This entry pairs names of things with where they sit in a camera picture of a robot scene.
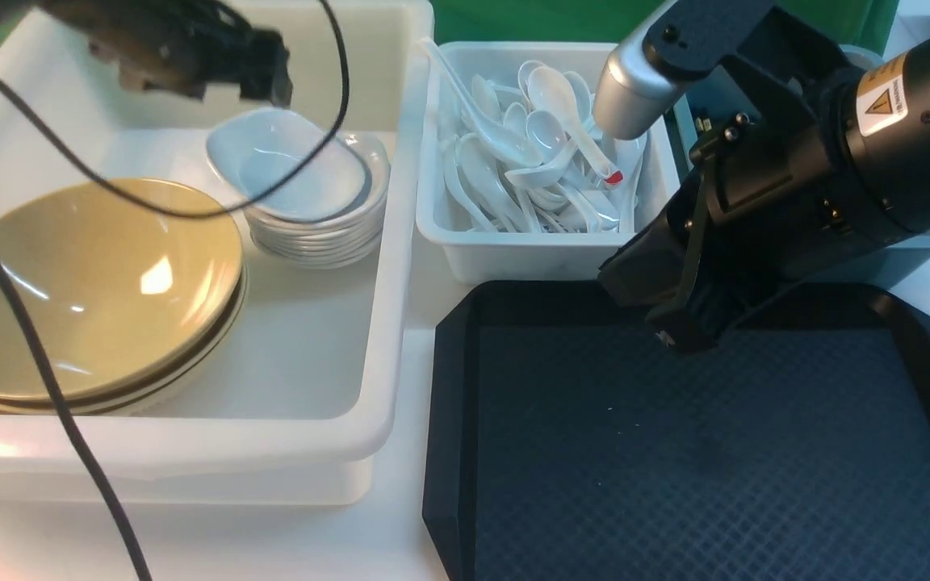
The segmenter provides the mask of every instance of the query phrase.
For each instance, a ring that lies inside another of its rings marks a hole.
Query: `bolt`
[[[667,41],[669,44],[674,44],[677,40],[680,40],[680,31],[672,24],[667,25],[667,27],[662,30],[662,40]]]

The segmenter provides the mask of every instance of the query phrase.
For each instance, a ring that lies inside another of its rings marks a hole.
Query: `bowl rim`
[[[131,191],[135,195],[141,196],[150,196],[152,198],[151,192],[145,191],[145,189],[135,188],[134,184],[160,184],[166,186],[169,191],[186,191],[189,194],[194,194],[197,196],[197,203],[207,203],[216,208],[221,208],[221,203],[217,202],[217,199],[214,199],[213,196],[207,194],[202,190],[188,186],[186,184],[162,180],[157,178],[118,178],[108,180],[113,184],[118,185],[119,187],[124,187],[128,191]],[[0,224],[7,220],[10,217],[16,217],[16,214],[22,213],[23,211],[29,211],[31,207],[38,205],[38,203],[46,203],[49,199],[55,198],[58,195],[63,194],[74,194],[78,192],[81,195],[92,195],[92,194],[107,194],[107,192],[101,191],[103,188],[95,184],[95,182],[80,182],[77,184],[71,184],[68,186],[56,188],[52,191],[47,192],[47,194],[42,194],[37,196],[37,198],[30,199],[30,201],[22,203],[15,207],[14,209],[9,210],[7,213],[4,213],[0,216]],[[122,199],[117,199],[118,203],[127,203],[122,201]],[[115,373],[110,378],[104,380],[99,380],[99,382],[89,382],[84,387],[79,387],[78,389],[68,390],[65,382],[62,382],[61,389],[63,390],[64,396],[67,399],[87,399],[100,396],[104,393],[110,393],[111,391],[118,390],[120,387],[125,387],[130,385],[133,382],[139,382],[145,376],[151,375],[156,371],[159,371],[161,368],[165,368],[170,364],[173,364],[174,361],[181,359],[189,349],[192,349],[193,346],[197,345],[199,339],[202,338],[202,335],[213,328],[214,323],[216,323],[221,313],[224,311],[230,300],[232,300],[233,292],[237,289],[237,283],[241,279],[241,274],[245,268],[245,251],[243,248],[242,234],[239,231],[236,220],[232,216],[219,216],[214,218],[214,220],[219,220],[222,224],[228,224],[226,231],[229,232],[229,235],[232,236],[232,243],[236,246],[232,247],[232,260],[235,260],[235,269],[232,269],[233,272],[237,273],[235,276],[230,277],[230,280],[225,281],[225,286],[222,287],[221,300],[216,301],[215,306],[209,312],[209,316],[204,317],[202,323],[197,324],[193,328],[189,328],[189,331],[182,335],[180,339],[174,340],[173,343],[166,349],[166,353],[156,354],[156,359],[151,361],[151,363],[139,367],[139,368],[129,368],[125,371]],[[0,303],[0,308],[7,308],[5,303]],[[48,401],[48,392],[44,390],[44,383],[41,382],[40,376],[34,372],[31,374],[30,378],[22,380],[22,382],[16,383],[18,390],[14,393],[1,391],[0,387],[0,401],[1,402],[44,402]]]
[[[346,214],[326,218],[318,222],[295,222],[269,213],[262,207],[251,206],[243,210],[247,221],[256,221],[262,227],[272,231],[283,232],[288,236],[302,236],[324,234],[324,232],[340,232],[357,227],[358,221],[368,218],[379,204],[387,198],[390,188],[391,163],[390,154],[383,142],[376,136],[361,132],[341,132],[337,139],[344,147],[361,161],[370,179],[371,189],[364,202]]]
[[[225,304],[224,312],[214,321],[210,330],[196,341],[196,345],[185,353],[185,357],[167,366],[165,369],[147,376],[145,382],[136,382],[131,386],[121,387],[117,392],[100,394],[91,399],[67,401],[70,411],[74,415],[101,416],[107,413],[124,412],[129,406],[142,404],[144,400],[153,397],[160,391],[167,390],[173,383],[180,382],[182,378],[196,368],[202,366],[209,359],[210,354],[217,350],[225,337],[228,337],[232,328],[236,326],[239,315],[246,303],[249,294],[249,272],[244,266],[240,282],[237,284],[232,298]],[[54,415],[55,409],[50,403],[34,401],[2,401],[0,400],[0,415],[14,416],[42,416]]]
[[[230,132],[243,132],[241,128],[243,128],[243,126],[246,125],[247,123],[251,123],[254,121],[258,121],[258,120],[267,121],[268,119],[276,119],[276,120],[292,119],[292,120],[295,120],[296,122],[303,123],[308,127],[312,127],[314,132],[316,132],[317,134],[317,140],[315,140],[315,142],[311,144],[311,148],[317,147],[317,141],[320,140],[321,137],[325,135],[325,130],[322,130],[320,127],[315,125],[314,122],[312,122],[310,119],[305,117],[305,115],[298,113],[298,111],[280,109],[280,107],[258,107],[257,109],[254,109],[251,111],[244,111],[244,113],[240,113],[239,115],[235,115],[235,117],[230,117],[228,119],[225,119],[225,121],[221,121],[214,127],[210,128],[209,132],[207,132],[206,143],[203,144],[203,148],[207,152],[207,163],[209,163],[209,165],[211,166],[211,169],[214,170],[214,173],[217,173],[217,175],[221,177],[221,179],[224,180],[225,183],[228,183],[232,187],[232,191],[235,192],[236,195],[239,195],[241,199],[250,199],[251,195],[259,195],[261,194],[261,192],[249,192],[249,193],[244,192],[244,188],[242,187],[242,185],[237,183],[237,180],[239,180],[239,176],[237,175],[233,176],[233,175],[230,175],[230,173],[223,172],[223,170],[221,169],[220,159],[216,155],[218,152],[216,151],[217,147],[215,146],[216,144],[222,142],[223,137],[229,135]],[[333,137],[333,142],[336,142],[336,143],[346,142],[346,139],[347,139],[346,136],[348,135],[349,133],[347,132],[339,132]],[[348,153],[350,153],[351,156],[358,157],[358,155],[355,155],[354,148],[350,147],[349,144],[347,144],[347,148],[349,150]],[[328,150],[329,150],[329,146],[326,145],[325,148],[323,148],[320,154],[318,155],[324,154]],[[354,202],[357,201],[359,194],[361,194],[361,189],[365,187],[366,184],[368,183],[368,170],[369,168],[368,168],[367,163],[363,162],[362,168],[359,168],[359,173],[361,174],[361,176],[359,177],[361,177],[362,185],[358,187],[357,194],[354,194],[354,196],[352,196],[350,201],[347,202],[346,206],[339,208],[338,210],[333,210],[330,213],[325,214],[325,216],[315,218],[314,220],[305,220],[303,218],[298,218],[293,214],[287,213],[287,209],[283,210],[282,208],[273,206],[272,203],[270,203],[273,201],[272,196],[269,196],[269,199],[263,199],[263,201],[256,203],[256,206],[260,206],[262,209],[266,209],[266,212],[273,215],[274,217],[279,218],[280,220],[288,220],[291,222],[295,222],[295,224],[314,224],[314,222],[325,222],[326,220],[332,219],[333,217],[339,217],[340,212],[343,212],[346,210],[347,207],[354,205]],[[279,188],[278,191],[274,193],[274,196],[281,195],[282,190],[288,187],[291,187],[292,183],[294,183],[294,180],[288,181],[287,184],[283,185],[281,188]]]

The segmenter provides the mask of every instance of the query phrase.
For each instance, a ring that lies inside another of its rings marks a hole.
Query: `black tray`
[[[423,517],[451,580],[930,581],[930,317],[802,286],[694,357],[594,283],[436,330]]]

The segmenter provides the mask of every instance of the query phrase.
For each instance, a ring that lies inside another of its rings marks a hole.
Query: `white plastic basket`
[[[291,49],[294,108],[329,126],[339,103],[333,34],[315,0],[240,0],[251,22]],[[392,176],[377,258],[306,272],[257,251],[243,228],[250,295],[222,353],[174,401],[136,418],[78,423],[125,501],[348,504],[371,484],[400,371],[414,196],[431,36],[423,0],[333,0],[350,55],[347,130],[377,132]],[[84,38],[32,12],[0,49],[0,76],[65,143],[108,177],[160,177],[223,203],[208,128],[249,109],[237,88],[204,104],[122,91]],[[0,216],[84,181],[0,97]],[[0,416],[0,499],[94,500],[84,467],[51,416]]]
[[[575,70],[592,87],[615,44],[572,43],[450,43],[442,46],[459,77],[473,74],[515,86],[519,65],[536,59],[560,70]],[[439,162],[436,126],[440,99],[453,99],[438,69],[429,71],[429,100],[418,177],[418,231],[443,247],[450,269],[461,282],[487,280],[585,280],[623,246],[631,235],[528,234],[528,232],[466,232],[469,221],[446,192]],[[641,228],[671,198],[679,177],[665,122],[649,131],[643,176],[638,184],[636,227]]]

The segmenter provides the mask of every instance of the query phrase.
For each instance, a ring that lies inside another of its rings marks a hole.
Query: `green backdrop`
[[[726,0],[702,0],[726,2]],[[432,0],[436,41],[617,43],[660,0]],[[882,54],[899,0],[780,0],[843,44]]]

